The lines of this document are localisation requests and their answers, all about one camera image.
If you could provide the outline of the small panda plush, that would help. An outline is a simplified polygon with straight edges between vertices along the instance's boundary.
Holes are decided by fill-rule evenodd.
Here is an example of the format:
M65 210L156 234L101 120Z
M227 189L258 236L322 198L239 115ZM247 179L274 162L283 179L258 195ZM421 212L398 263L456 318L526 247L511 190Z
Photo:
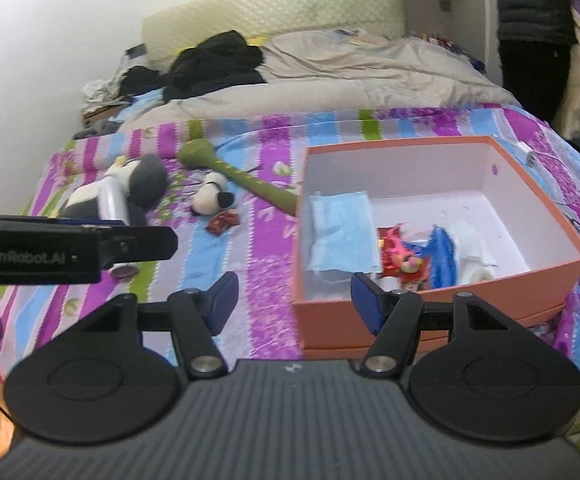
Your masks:
M235 196L228 191L227 183L227 178L219 172L206 174L191 198L191 211L197 216L213 216L231 208Z

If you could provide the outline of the red foil snack packet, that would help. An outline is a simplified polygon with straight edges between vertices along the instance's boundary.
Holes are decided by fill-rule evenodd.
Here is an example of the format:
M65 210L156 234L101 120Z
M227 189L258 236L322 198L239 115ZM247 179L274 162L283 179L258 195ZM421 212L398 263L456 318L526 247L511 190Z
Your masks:
M379 228L383 278L396 278L401 289L420 292L429 283L429 259L419 256L401 238L401 226Z

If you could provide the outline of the green plush massage stick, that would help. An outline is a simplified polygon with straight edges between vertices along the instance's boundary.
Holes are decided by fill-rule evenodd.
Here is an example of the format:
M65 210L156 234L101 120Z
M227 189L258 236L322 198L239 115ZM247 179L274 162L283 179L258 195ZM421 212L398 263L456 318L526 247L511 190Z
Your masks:
M253 177L244 170L228 164L217 156L214 145L206 139L198 138L186 142L179 148L177 157L183 166L216 171L277 209L292 217L296 216L297 196L294 193L277 188L269 182Z

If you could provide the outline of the beige duvet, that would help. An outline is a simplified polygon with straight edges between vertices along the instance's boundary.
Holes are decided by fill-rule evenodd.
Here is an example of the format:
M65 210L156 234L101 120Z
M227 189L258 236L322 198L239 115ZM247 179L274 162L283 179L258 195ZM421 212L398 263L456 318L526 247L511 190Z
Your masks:
M262 51L260 84L159 99L126 114L120 131L189 119L517 102L459 55L416 37L386 40L364 30L355 35L304 30L274 36Z

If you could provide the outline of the cream quilted headboard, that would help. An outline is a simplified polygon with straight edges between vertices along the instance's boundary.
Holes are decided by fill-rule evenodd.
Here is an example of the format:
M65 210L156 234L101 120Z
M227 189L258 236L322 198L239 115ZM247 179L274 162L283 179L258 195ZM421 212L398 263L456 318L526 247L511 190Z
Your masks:
M303 29L362 28L397 39L406 32L404 0L191 0L141 23L150 64L168 70L178 53L235 30L247 39Z

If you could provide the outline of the blue face mask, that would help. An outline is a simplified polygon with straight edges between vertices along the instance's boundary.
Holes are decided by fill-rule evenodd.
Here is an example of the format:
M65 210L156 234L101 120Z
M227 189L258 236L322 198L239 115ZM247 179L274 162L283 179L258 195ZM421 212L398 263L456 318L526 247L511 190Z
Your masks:
M383 269L378 229L366 192L312 195L313 242L307 269L377 274Z

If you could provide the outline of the clear plastic snack bag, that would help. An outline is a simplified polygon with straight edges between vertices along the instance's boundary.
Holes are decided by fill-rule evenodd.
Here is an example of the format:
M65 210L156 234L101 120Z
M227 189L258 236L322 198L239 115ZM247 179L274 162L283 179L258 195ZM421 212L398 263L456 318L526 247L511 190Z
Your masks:
M353 272L341 270L313 271L314 289L327 297L339 297L349 294ZM401 281L394 276L384 276L380 273L365 273L366 278L384 290L401 288Z

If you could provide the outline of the white paper towel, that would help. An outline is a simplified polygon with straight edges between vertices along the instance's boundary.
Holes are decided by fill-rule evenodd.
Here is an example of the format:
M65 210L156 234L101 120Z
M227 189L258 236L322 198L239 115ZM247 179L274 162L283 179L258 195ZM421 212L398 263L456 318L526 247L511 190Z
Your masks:
M444 226L454 245L457 284L472 285L494 280L498 266L484 236L465 220Z

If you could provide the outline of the blue snack packet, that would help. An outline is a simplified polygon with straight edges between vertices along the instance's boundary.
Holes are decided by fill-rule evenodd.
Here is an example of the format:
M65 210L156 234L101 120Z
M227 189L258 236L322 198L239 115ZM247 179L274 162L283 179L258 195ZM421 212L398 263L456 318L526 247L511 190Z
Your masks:
M427 259L428 289L457 285L455 244L445 229L435 226L425 242L408 242L407 245L416 256Z

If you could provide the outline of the black clothes pile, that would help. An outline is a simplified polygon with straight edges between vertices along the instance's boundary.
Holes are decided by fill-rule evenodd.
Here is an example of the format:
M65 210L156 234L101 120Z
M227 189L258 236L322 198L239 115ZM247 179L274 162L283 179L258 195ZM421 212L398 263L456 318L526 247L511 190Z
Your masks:
M265 84L257 70L263 62L260 47L251 46L239 32L229 30L181 51L163 74L144 66L130 68L120 78L118 94L141 96L162 89L167 103L236 86Z

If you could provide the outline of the orange cardboard box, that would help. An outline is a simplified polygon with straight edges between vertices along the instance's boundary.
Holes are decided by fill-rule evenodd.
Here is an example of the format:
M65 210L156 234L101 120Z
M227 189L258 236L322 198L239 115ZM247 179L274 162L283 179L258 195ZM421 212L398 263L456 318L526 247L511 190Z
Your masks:
M558 313L580 278L580 234L488 136L310 148L298 219L292 306L307 359L371 344L357 271L431 301L474 292L525 326Z

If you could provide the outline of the dark red patterned sachet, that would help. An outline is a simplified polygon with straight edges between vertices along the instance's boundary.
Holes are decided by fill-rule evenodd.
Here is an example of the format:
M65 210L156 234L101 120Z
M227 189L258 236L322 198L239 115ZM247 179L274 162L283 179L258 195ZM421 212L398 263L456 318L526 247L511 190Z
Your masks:
M220 236L235 226L239 226L239 224L240 218L238 211L235 209L227 209L218 212L218 214L215 214L214 217L209 219L209 223L207 223L206 226L206 231L215 236Z

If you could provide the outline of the person in black jacket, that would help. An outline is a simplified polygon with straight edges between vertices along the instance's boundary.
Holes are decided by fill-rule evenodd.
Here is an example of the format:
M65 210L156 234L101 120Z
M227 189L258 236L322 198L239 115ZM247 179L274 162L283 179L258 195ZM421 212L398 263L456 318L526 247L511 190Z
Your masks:
M497 0L503 86L529 113L552 122L576 44L570 0Z

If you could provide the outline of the grey white penguin plush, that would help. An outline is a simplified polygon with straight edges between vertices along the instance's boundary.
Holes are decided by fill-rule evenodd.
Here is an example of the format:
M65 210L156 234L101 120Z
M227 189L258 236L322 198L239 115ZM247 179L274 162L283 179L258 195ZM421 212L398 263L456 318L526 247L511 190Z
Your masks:
M128 226L145 226L147 213L160 203L167 191L168 173L159 156L148 154L136 159L119 156L99 180L76 188L58 216L73 220L102 220L96 196L99 182L105 177L115 177L122 185L127 200Z

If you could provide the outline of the colourful striped bedsheet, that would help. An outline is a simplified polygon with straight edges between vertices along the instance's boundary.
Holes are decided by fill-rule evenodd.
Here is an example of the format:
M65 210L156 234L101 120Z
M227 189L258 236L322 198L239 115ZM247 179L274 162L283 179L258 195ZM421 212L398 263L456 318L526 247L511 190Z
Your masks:
M580 229L580 154L544 122L514 106L281 114L190 120L182 126L162 122L130 133L72 141L49 160L28 212L56 214L76 188L96 181L117 157L155 154L166 166L168 189L148 219L173 228L179 249L167 261L141 263L138 274L128 281L107 276L94 285L0 289L4 325L0 374L8 374L28 353L107 299L132 292L142 301L159 301L181 287L205 287L227 270L239 275L245 296L218 339L225 357L295 358L301 344L290 304L296 221L249 192L239 191L239 224L225 234L207 232L188 207L201 176L177 162L178 148L186 140L205 138L229 164L252 170L281 188L297 188L304 155L311 146L433 136L490 136L509 153L515 153L520 144L529 146L537 157L532 178ZM567 296L563 314L544 330L544 337L580 368L580 280Z

